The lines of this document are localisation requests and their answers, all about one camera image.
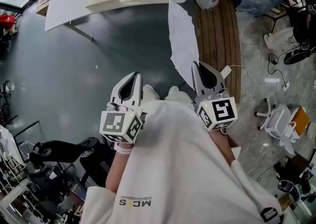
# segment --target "black chair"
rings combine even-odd
[[[37,143],[30,153],[30,161],[36,167],[42,167],[47,161],[73,163],[79,157],[86,173],[78,180],[78,185],[85,189],[84,183],[90,176],[98,186],[104,187],[114,152],[107,143],[102,144],[97,138],[89,137],[77,145],[62,141]]]
[[[89,176],[98,186],[105,187],[114,153],[106,141],[102,144],[94,137],[89,137],[79,144],[62,141],[35,144],[30,153],[30,161],[40,168],[40,172],[26,175],[31,182],[28,188],[41,206],[43,219],[54,220],[57,205],[63,202],[64,197],[70,192],[67,170],[73,162],[80,157],[80,163],[86,170],[82,179],[77,178],[77,184],[81,189],[86,190],[84,184]],[[57,165],[44,165],[44,162],[57,162]],[[60,162],[71,165],[63,169]]]

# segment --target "concrete floor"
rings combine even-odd
[[[270,64],[270,72],[279,69],[284,75],[285,82],[290,82],[289,88],[282,89],[282,76],[279,72],[269,75],[268,55],[276,56],[287,52],[294,46],[287,42],[277,50],[268,50],[263,35],[271,31],[272,19],[266,16],[253,17],[246,13],[237,13],[239,38],[241,45],[242,89],[241,103],[238,106],[238,121],[229,128],[228,133],[241,146],[240,162],[248,174],[254,180],[266,169],[271,168],[286,155],[291,156],[283,147],[279,146],[279,140],[271,138],[264,130],[257,130],[264,122],[263,118],[254,117],[254,112],[267,112],[264,98],[269,98],[272,104],[302,105],[307,109],[311,121],[316,119],[316,79],[314,56],[311,56],[297,64],[285,65],[284,56],[280,57],[275,66]],[[289,27],[287,17],[276,23],[275,31]],[[264,83],[264,78],[279,78],[279,83]],[[294,150],[305,158],[309,158],[313,151],[313,141],[305,135],[294,144]],[[277,188],[276,172],[269,169],[259,183],[273,195],[281,195]]]
[[[183,7],[192,16],[192,0]],[[11,114],[18,115],[8,127],[12,133],[40,120],[40,126],[24,132],[17,141],[61,140],[79,143],[93,136],[101,139],[99,122],[106,108],[113,86],[125,75],[140,71],[144,84],[151,84],[160,96],[165,96],[172,85],[183,80],[171,60],[167,22],[168,6],[145,5],[98,13],[76,21],[77,27],[93,35],[90,42],[61,26],[44,31],[45,18],[34,14],[34,6],[19,19],[19,35],[12,43],[6,60],[0,64],[0,83],[8,79],[12,85]],[[238,106],[238,121],[228,130],[242,147],[239,160],[253,179],[285,158],[285,151],[257,126],[262,121],[253,116],[262,100],[270,97],[273,104],[300,104],[307,108],[311,119],[316,119],[313,57],[296,65],[280,63],[273,68],[282,70],[290,88],[283,92],[281,82],[261,84],[267,73],[268,49],[263,34],[272,28],[267,17],[251,17],[237,13],[242,51],[242,64],[254,81],[251,83],[243,69],[242,99]],[[288,25],[283,19],[276,31]],[[289,44],[282,47],[287,51]],[[182,90],[194,92],[185,84]],[[312,141],[304,137],[295,150],[308,157]],[[82,176],[80,164],[76,173]],[[270,169],[259,182],[273,194],[277,190],[276,174]]]

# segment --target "paper sheet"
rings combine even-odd
[[[192,17],[180,5],[169,1],[168,12],[171,60],[185,82],[193,88],[191,67],[198,63],[198,43]]]
[[[15,143],[12,134],[9,132],[9,130],[2,126],[0,126],[0,131],[4,151],[11,154],[16,161],[25,166],[23,158],[20,154],[20,151]]]

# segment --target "wooden slat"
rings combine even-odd
[[[215,27],[213,11],[211,9],[206,11],[208,20],[208,38],[209,38],[209,49],[210,49],[210,65],[217,69],[217,51],[216,51],[216,38],[215,38]]]
[[[206,10],[200,9],[200,12],[201,12],[201,23],[202,23],[202,35],[203,35],[203,61],[207,64],[210,64],[208,22],[207,22]]]
[[[225,64],[231,65],[231,43],[229,37],[229,27],[228,27],[228,15],[225,9],[225,1],[220,0],[219,3],[221,14],[222,14],[222,23],[224,31],[224,44],[225,44]],[[226,79],[226,87],[228,92],[231,92],[232,76],[229,74]]]
[[[229,0],[229,5],[231,9],[233,27],[234,27],[234,36],[235,36],[235,48],[236,48],[236,64],[241,65],[241,54],[240,54],[240,42],[239,42],[239,32],[236,19],[236,12],[232,0]],[[236,67],[236,95],[235,101],[237,104],[240,103],[240,93],[241,93],[241,67]]]
[[[221,9],[219,5],[213,8],[213,17],[217,51],[217,70],[220,72],[225,67],[225,44]]]
[[[196,34],[197,34],[197,48],[198,48],[198,58],[200,61],[203,61],[203,36],[202,36],[202,22],[201,22],[201,13],[199,6],[195,3],[196,11]]]
[[[229,7],[229,3],[227,0],[224,1],[224,7],[227,13],[227,21],[228,21],[228,33],[230,39],[230,47],[231,47],[231,63],[236,64],[236,48],[235,48],[235,35],[234,35],[234,27],[233,27],[233,20],[231,9]],[[232,72],[229,75],[231,77],[231,96],[236,95],[236,68],[232,67]]]

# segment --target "printed logo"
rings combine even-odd
[[[152,204],[152,197],[129,197],[121,196],[119,200],[120,206],[126,206],[128,209],[131,207],[149,207]]]
[[[198,112],[200,118],[202,119],[202,121],[204,122],[204,124],[206,125],[207,128],[209,128],[209,126],[212,124],[211,119],[208,117],[206,111],[203,109],[203,107],[201,107],[201,109]]]
[[[131,140],[134,140],[138,130],[140,129],[141,123],[139,119],[135,116],[132,123],[130,124],[129,129],[126,134],[130,137]]]
[[[108,113],[105,118],[103,131],[105,132],[117,132],[122,131],[125,114],[121,112]]]
[[[235,118],[230,100],[212,102],[217,121]]]
[[[224,122],[224,123],[221,123],[221,124],[217,124],[214,128],[214,129],[221,129],[221,128],[225,128],[225,127],[228,127],[230,124],[232,124],[234,121],[228,121],[228,122]]]
[[[128,143],[129,141],[121,135],[104,135],[111,142]]]

